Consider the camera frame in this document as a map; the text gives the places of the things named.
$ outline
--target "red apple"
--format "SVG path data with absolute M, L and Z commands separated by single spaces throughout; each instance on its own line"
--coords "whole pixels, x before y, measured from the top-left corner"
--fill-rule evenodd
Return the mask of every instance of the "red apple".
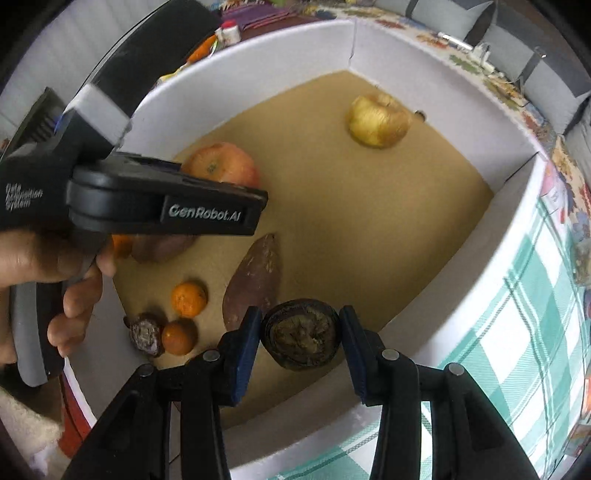
M 253 188 L 261 185 L 258 169 L 251 156 L 227 142 L 200 148 L 183 162 L 181 171 L 199 179 Z

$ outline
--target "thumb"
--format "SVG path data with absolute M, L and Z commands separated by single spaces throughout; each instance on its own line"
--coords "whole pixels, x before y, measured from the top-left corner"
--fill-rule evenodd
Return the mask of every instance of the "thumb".
M 82 253 L 61 238 L 26 230 L 0 233 L 0 288 L 66 280 L 80 272 L 82 262 Z

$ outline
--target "bottle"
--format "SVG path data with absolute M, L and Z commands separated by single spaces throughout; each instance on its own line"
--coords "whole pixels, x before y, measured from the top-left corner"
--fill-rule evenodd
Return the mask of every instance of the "bottle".
M 227 47 L 240 42 L 240 29 L 235 20 L 226 20 L 222 24 L 222 36 Z

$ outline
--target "small orange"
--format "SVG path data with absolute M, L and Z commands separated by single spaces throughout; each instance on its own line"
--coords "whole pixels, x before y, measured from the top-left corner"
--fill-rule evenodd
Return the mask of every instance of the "small orange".
M 171 296 L 174 311 L 181 317 L 192 318 L 205 308 L 207 297 L 203 289 L 193 282 L 183 282 L 177 285 Z
M 111 235 L 111 237 L 113 238 L 115 258 L 127 258 L 131 254 L 134 238 L 131 235 Z
M 197 344 L 197 327 L 190 319 L 179 319 L 162 330 L 164 350 L 172 355 L 187 355 Z

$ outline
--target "apple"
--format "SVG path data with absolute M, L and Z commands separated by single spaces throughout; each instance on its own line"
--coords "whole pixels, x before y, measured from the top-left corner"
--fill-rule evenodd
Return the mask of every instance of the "apple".
M 347 114 L 349 132 L 364 145 L 392 147 L 408 133 L 412 113 L 386 93 L 357 97 Z
M 228 142 L 200 148 L 183 162 L 181 171 L 199 179 L 252 188 L 261 186 L 254 160 L 244 150 Z

